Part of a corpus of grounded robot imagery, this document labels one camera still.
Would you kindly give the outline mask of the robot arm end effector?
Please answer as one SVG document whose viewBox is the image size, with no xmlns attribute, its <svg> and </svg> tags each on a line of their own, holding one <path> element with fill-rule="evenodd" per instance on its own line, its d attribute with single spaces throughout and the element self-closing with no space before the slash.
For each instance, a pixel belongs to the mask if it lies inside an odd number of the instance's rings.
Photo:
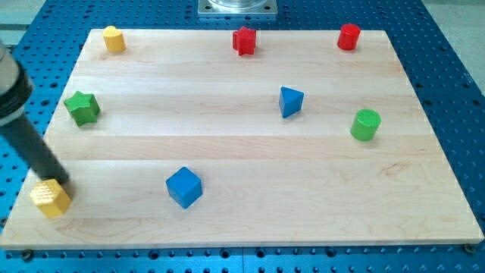
<svg viewBox="0 0 485 273">
<path fill-rule="evenodd" d="M 1 42 L 1 126 L 19 118 L 33 91 L 33 83 L 23 66 Z"/>
</svg>

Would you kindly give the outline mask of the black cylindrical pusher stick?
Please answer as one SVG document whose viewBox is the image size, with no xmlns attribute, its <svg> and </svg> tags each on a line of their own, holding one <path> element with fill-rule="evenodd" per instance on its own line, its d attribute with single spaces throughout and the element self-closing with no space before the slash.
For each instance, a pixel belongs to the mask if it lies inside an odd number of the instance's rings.
<svg viewBox="0 0 485 273">
<path fill-rule="evenodd" d="M 1 135 L 39 178 L 56 179 L 59 184 L 69 181 L 67 171 L 24 114 L 2 125 Z"/>
</svg>

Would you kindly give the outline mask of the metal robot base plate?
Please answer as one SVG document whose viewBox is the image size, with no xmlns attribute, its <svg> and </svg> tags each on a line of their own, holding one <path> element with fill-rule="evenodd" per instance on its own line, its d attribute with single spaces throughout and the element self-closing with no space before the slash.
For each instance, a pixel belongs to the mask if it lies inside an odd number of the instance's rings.
<svg viewBox="0 0 485 273">
<path fill-rule="evenodd" d="M 277 0 L 198 0 L 199 17 L 276 17 Z"/>
</svg>

